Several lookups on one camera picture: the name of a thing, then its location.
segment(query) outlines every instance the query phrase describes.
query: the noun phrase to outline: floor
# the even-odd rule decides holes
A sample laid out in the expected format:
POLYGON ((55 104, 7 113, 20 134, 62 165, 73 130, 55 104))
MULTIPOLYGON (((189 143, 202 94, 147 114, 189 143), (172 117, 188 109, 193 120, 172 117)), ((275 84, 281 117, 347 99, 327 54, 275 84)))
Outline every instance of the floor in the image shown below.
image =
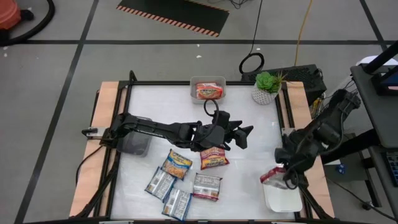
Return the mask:
MULTIPOLYGON (((36 20, 21 24, 14 35, 36 25, 48 8, 44 0, 17 2, 36 20)), ((250 51, 260 1, 239 10, 228 1, 213 3, 231 11, 218 38, 116 10, 119 2, 54 0, 57 11, 48 27, 25 44, 0 49, 0 126, 9 128, 0 134, 3 223, 67 218, 86 144, 80 130, 89 125, 101 82, 125 80, 131 69, 139 80, 189 80, 194 75, 240 80, 238 65, 250 51), (40 176, 32 176, 35 166, 40 176)), ((265 56, 264 68, 294 64, 308 3, 264 0, 254 46, 265 56)), ((298 65, 321 68, 330 93, 349 75, 350 66, 398 39, 397 8, 396 0, 315 0, 298 65)), ((244 70, 257 63, 249 61, 244 70)), ((369 199, 364 184, 346 185, 369 199)), ((342 220, 392 223, 362 210, 334 185, 329 188, 342 220)), ((391 214, 379 183, 377 189, 382 209, 391 214)))

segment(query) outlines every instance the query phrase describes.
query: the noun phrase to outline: food packet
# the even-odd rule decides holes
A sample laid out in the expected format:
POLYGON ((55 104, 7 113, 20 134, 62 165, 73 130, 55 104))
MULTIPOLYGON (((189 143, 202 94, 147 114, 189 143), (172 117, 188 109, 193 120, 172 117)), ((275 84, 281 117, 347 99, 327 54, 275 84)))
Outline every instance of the food packet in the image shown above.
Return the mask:
POLYGON ((217 83, 197 83, 197 99, 216 100, 223 95, 223 87, 217 83))
POLYGON ((187 216, 192 194, 173 188, 163 208, 163 215, 183 221, 187 216))
POLYGON ((279 189, 288 189, 283 180, 286 170, 283 167, 275 167, 260 177, 260 182, 265 185, 271 185, 279 189))
POLYGON ((220 149, 217 147, 211 147, 200 152, 200 160, 201 170, 229 164, 229 161, 225 157, 224 149, 220 149))
POLYGON ((170 153, 163 163, 162 170, 179 179, 184 179, 185 174, 192 166, 192 161, 170 149, 170 153))
POLYGON ((145 191, 164 202, 164 199, 170 193, 176 180, 176 177, 162 171, 162 169, 158 167, 145 191))
POLYGON ((212 177, 197 173, 193 183, 193 196, 210 199, 216 202, 220 194, 221 180, 221 177, 212 177))

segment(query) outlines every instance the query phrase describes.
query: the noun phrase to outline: hazard stripe mat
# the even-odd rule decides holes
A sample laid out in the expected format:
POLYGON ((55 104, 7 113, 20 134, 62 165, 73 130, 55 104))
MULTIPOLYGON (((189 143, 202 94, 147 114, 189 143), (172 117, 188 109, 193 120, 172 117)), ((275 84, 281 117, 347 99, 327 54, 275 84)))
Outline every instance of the hazard stripe mat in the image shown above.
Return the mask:
POLYGON ((117 9, 218 37, 229 12, 186 0, 122 0, 117 9))

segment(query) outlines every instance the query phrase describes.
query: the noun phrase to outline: succulent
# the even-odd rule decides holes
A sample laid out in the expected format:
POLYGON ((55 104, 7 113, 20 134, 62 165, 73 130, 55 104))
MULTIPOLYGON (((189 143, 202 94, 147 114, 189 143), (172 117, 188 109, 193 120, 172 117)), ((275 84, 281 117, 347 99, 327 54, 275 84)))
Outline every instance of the succulent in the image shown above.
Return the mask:
POLYGON ((285 75, 283 76, 282 72, 275 76, 268 72, 262 72, 256 77, 257 87, 258 89, 265 90, 269 93, 277 93, 284 77, 285 75))

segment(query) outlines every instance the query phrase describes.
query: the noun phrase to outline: white pot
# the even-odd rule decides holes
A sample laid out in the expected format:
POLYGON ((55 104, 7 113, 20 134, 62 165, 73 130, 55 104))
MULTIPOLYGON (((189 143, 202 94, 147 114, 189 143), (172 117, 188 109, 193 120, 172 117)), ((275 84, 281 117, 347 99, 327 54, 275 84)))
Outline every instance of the white pot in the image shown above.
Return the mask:
POLYGON ((260 89, 258 89, 257 83, 256 83, 256 84, 254 84, 253 91, 251 92, 251 96, 253 97, 253 99, 256 103, 258 103, 260 105, 267 105, 274 101, 275 97, 278 95, 278 92, 277 93, 269 93, 265 90, 260 90, 260 89))

